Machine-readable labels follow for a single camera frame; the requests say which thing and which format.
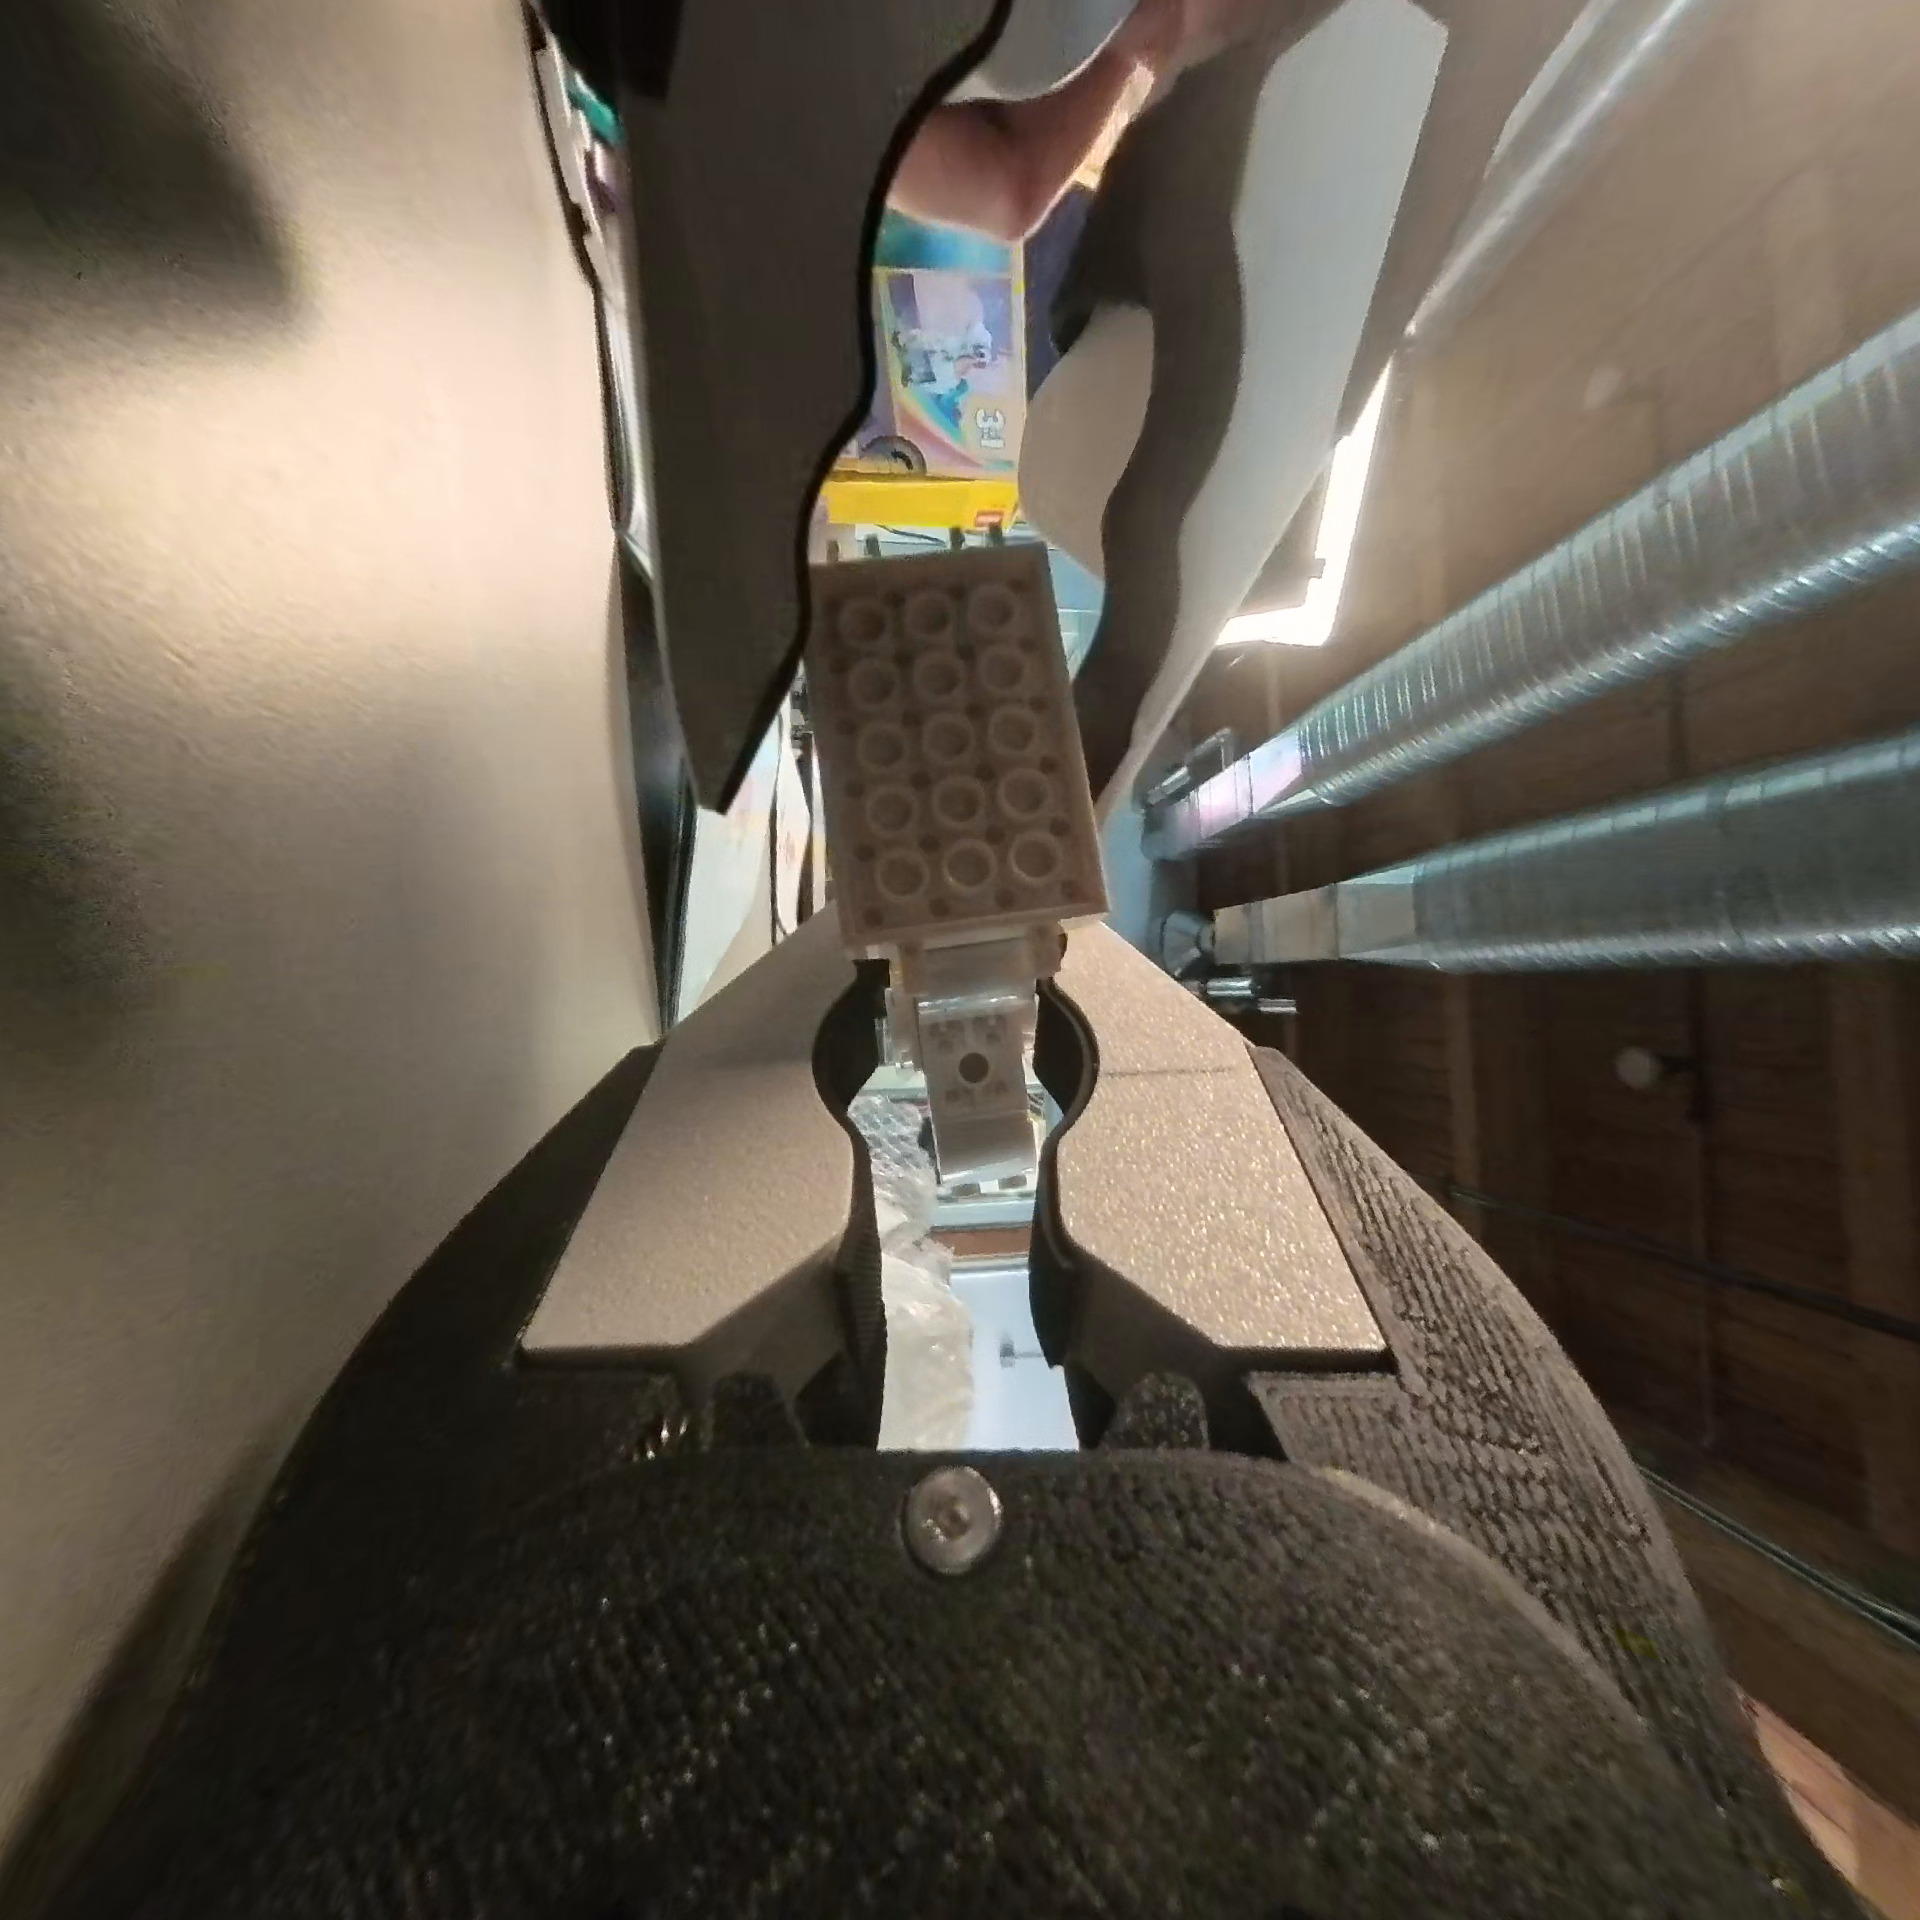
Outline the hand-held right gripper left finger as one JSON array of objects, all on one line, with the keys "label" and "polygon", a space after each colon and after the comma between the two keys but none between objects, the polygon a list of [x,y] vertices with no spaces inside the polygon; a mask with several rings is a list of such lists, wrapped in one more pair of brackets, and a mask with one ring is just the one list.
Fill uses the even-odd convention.
[{"label": "hand-held right gripper left finger", "polygon": [[848,1116],[884,983],[799,929],[651,1053],[521,1337],[530,1365],[633,1365],[701,1413],[770,1378],[803,1436],[880,1439],[885,1314],[870,1156]]}]

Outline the person's left hand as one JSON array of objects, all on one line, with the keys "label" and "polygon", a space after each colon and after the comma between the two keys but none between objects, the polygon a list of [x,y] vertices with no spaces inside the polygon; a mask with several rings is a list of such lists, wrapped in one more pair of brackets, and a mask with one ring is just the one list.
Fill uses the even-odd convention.
[{"label": "person's left hand", "polygon": [[1022,245],[1182,73],[1245,41],[1307,34],[1330,11],[1330,3],[1140,3],[1054,90],[932,111],[900,157],[888,209]]}]

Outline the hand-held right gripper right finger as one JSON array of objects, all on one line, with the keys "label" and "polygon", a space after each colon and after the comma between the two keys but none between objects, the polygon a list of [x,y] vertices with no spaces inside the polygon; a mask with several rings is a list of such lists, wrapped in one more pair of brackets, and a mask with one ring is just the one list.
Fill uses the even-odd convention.
[{"label": "hand-held right gripper right finger", "polygon": [[1067,933],[1033,1065],[1058,1111],[1030,1309],[1077,1445],[1146,1378],[1194,1390],[1213,1448],[1275,1448],[1261,1378],[1374,1385],[1387,1335],[1254,1049],[1112,927]]}]

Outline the colourful lego box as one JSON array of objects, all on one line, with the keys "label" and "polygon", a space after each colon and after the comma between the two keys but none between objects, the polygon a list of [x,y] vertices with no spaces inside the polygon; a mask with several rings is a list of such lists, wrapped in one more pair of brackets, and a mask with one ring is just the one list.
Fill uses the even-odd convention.
[{"label": "colourful lego box", "polygon": [[878,536],[1009,535],[1030,398],[1023,250],[888,209],[868,293],[873,397],[818,516]]}]

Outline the ceiling light panel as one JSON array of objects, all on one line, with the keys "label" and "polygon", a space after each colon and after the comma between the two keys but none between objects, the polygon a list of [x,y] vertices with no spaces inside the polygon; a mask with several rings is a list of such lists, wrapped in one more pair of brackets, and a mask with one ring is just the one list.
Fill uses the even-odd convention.
[{"label": "ceiling light panel", "polygon": [[1354,429],[1334,443],[1315,503],[1307,503],[1305,582],[1251,592],[1245,608],[1221,627],[1220,649],[1254,644],[1315,649],[1330,640],[1392,377],[1394,364],[1387,364]]}]

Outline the silver ventilation duct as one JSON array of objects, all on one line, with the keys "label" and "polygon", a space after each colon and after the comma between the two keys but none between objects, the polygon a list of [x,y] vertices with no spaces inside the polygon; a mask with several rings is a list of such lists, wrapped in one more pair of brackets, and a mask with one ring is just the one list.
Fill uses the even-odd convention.
[{"label": "silver ventilation duct", "polygon": [[1917,729],[1516,827],[1213,916],[1234,972],[1914,961]]},{"label": "silver ventilation duct", "polygon": [[1179,801],[1182,860],[1341,808],[1915,566],[1917,313],[1813,372]]}]

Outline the white ceiling pipe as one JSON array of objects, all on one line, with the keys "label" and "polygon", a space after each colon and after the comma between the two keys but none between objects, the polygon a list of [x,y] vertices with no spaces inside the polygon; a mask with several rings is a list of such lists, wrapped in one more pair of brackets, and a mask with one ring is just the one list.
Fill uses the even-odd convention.
[{"label": "white ceiling pipe", "polygon": [[1484,301],[1571,188],[1678,76],[1718,3],[1589,3],[1513,109],[1452,252],[1406,323],[1413,351]]}]

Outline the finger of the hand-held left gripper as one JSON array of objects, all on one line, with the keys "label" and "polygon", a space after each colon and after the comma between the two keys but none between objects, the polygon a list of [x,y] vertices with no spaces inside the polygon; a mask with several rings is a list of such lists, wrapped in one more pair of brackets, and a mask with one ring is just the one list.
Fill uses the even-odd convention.
[{"label": "finger of the hand-held left gripper", "polygon": [[809,628],[806,530],[873,394],[866,278],[918,121],[1006,5],[628,5],[633,326],[656,624],[723,812]]},{"label": "finger of the hand-held left gripper", "polygon": [[1050,542],[1102,582],[1075,693],[1099,820],[1329,465],[1446,39],[1334,5],[1189,70],[1104,170],[1050,372]]}]

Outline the bubble wrap package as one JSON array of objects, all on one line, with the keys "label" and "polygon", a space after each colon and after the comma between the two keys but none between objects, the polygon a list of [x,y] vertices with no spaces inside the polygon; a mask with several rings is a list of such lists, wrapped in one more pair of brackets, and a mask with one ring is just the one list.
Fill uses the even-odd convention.
[{"label": "bubble wrap package", "polygon": [[884,1451],[957,1451],[973,1393],[973,1317],[955,1294],[952,1253],[933,1237],[937,1182],[926,1156],[875,1174],[885,1362]]}]

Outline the lego chicken model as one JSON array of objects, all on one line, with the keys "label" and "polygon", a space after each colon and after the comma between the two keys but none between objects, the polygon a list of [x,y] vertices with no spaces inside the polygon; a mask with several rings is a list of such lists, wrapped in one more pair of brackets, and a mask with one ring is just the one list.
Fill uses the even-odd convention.
[{"label": "lego chicken model", "polygon": [[816,564],[802,660],[832,900],[885,968],[885,1062],[947,1182],[1033,1179],[1030,1051],[1067,931],[1109,910],[1046,552]]}]

